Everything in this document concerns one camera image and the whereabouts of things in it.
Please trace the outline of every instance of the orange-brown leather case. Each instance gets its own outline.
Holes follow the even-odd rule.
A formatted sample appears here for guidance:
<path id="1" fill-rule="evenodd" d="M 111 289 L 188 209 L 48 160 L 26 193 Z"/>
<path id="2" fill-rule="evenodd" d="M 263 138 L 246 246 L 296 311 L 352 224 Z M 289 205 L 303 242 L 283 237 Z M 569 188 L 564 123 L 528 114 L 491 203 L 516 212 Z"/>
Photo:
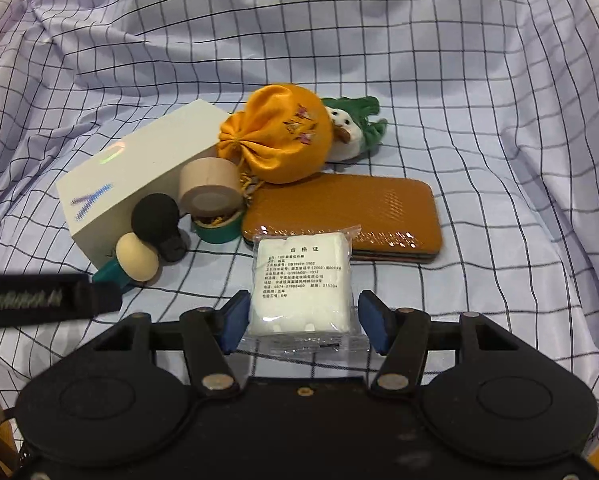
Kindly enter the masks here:
<path id="1" fill-rule="evenodd" d="M 353 258 L 430 262 L 441 249 L 428 184 L 407 178 L 318 173 L 292 184 L 263 184 L 242 224 L 256 235 L 306 235 L 361 226 Z"/>

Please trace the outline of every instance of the green and white plush toy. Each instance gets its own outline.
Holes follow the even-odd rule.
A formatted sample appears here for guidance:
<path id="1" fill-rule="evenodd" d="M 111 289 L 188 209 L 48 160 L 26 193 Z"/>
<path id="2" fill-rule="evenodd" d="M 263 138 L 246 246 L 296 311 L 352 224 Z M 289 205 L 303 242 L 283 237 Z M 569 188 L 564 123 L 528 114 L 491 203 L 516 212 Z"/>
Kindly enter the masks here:
<path id="1" fill-rule="evenodd" d="M 376 97 L 359 99 L 342 97 L 322 99 L 334 126 L 334 138 L 327 161 L 342 162 L 355 158 L 377 146 L 386 131 L 387 120 L 369 122 L 369 116 L 379 113 Z"/>

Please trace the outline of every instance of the beige egg-shaped sponge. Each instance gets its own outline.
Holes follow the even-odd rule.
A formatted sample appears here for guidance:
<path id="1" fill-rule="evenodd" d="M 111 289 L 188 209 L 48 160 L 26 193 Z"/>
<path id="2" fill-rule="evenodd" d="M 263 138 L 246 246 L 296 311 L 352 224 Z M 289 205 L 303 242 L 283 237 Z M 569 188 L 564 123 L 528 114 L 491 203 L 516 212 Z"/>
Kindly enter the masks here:
<path id="1" fill-rule="evenodd" d="M 136 282 L 148 282 L 160 268 L 158 252 L 135 233 L 126 233 L 117 240 L 115 255 L 124 272 Z"/>

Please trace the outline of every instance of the plastic wrapper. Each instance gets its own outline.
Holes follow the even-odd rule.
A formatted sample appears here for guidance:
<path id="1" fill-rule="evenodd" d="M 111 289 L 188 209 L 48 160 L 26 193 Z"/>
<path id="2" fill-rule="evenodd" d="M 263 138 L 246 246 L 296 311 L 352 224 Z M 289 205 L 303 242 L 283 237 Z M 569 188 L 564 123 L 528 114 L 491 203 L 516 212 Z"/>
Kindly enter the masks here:
<path id="1" fill-rule="evenodd" d="M 349 262 L 358 233 L 257 235 L 249 338 L 296 352 L 339 348 L 358 334 Z"/>

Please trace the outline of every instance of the white grid fabric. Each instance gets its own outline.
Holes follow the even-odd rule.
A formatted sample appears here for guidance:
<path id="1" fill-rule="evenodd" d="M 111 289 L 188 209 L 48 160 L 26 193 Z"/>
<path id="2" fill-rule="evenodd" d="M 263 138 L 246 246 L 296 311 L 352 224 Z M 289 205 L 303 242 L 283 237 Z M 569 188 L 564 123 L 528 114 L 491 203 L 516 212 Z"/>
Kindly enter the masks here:
<path id="1" fill-rule="evenodd" d="M 382 145 L 328 171 L 416 178 L 435 194 L 439 257 L 354 263 L 355 296 L 369 288 L 435 320 L 487 314 L 599 401 L 599 0 L 0 0 L 0 273 L 93 273 L 56 180 L 195 98 L 232 112 L 279 81 L 377 96 Z M 119 314 L 0 330 L 3 402 L 130 312 L 175 320 L 252 287 L 243 242 L 191 236 Z M 180 356 L 160 359 L 183 374 Z M 368 377 L 379 362 L 233 356 L 261 376 Z M 426 377 L 451 365 L 432 354 Z"/>

